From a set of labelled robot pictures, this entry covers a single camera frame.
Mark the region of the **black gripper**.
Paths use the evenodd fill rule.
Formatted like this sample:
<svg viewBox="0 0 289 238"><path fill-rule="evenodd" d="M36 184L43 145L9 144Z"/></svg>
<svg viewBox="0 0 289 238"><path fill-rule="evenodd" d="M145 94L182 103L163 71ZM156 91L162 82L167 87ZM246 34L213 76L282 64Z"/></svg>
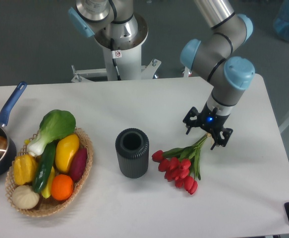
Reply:
<svg viewBox="0 0 289 238"><path fill-rule="evenodd" d="M214 140L211 150L216 146L225 147L233 133L233 129L224 128L229 115L221 116L218 112L218 108L211 110L207 104L205 104L200 114L195 107L192 107L182 120L186 126L185 134L189 134L192 128L199 127L199 122L201 122L200 127L210 133Z"/></svg>

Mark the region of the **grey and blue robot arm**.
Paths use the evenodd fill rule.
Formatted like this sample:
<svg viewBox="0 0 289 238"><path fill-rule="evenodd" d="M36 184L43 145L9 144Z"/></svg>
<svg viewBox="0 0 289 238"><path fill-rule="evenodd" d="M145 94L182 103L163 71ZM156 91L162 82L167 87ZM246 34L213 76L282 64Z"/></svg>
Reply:
<svg viewBox="0 0 289 238"><path fill-rule="evenodd" d="M251 36L253 24L247 16L235 14L227 0L198 0L196 5L213 35L206 42L190 40L181 51L180 62L213 90L203 110L191 108L183 122L187 129L199 127L210 133L214 145L224 147L232 134L224 124L255 74L250 61L233 56ZM144 77L141 47L148 27L134 12L133 1L78 0L68 16L80 34L94 37L102 47L109 81Z"/></svg>

